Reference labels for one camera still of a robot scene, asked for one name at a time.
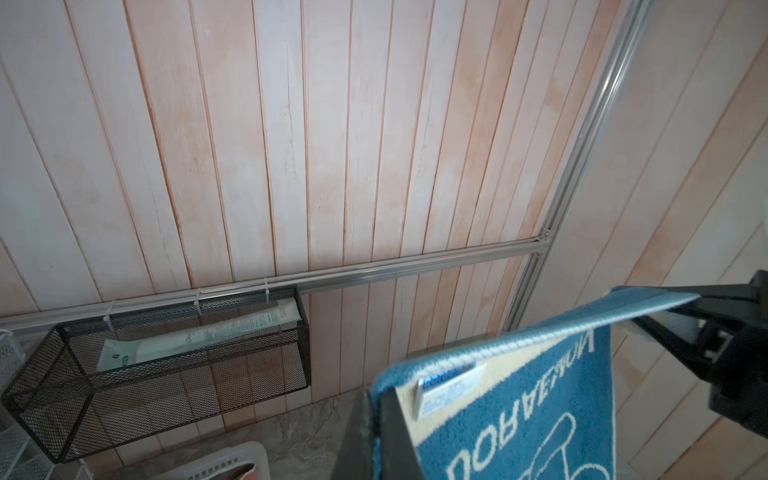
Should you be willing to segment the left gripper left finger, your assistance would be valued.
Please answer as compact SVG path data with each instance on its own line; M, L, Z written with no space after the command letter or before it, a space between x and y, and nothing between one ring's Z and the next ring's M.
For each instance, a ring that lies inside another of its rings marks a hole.
M371 480L373 478L374 427L370 393L357 393L341 447L334 464L333 480Z

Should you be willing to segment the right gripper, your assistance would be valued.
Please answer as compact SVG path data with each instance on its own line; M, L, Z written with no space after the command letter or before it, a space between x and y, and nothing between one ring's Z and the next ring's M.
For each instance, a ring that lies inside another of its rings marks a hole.
M709 407L767 436L767 272L742 284L667 287L689 298L633 324L711 384Z

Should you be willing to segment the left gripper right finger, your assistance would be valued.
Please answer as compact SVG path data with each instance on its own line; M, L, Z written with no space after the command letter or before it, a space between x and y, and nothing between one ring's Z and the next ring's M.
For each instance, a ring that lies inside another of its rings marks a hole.
M410 438L396 390L390 388L380 397L381 479L423 479L416 449Z

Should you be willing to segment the white laundry basket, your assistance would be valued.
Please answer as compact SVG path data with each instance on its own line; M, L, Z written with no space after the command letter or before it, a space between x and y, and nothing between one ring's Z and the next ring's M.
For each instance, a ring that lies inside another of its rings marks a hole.
M261 479L269 480L268 456L255 441L224 448L198 460L154 476L163 480Z

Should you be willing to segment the blue patterned towel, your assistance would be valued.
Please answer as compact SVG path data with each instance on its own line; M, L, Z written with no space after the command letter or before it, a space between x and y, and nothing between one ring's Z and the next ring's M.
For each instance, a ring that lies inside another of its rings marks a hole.
M423 479L613 478L611 327L688 298L619 287L521 331L388 368L369 390L373 477L380 397L394 388Z

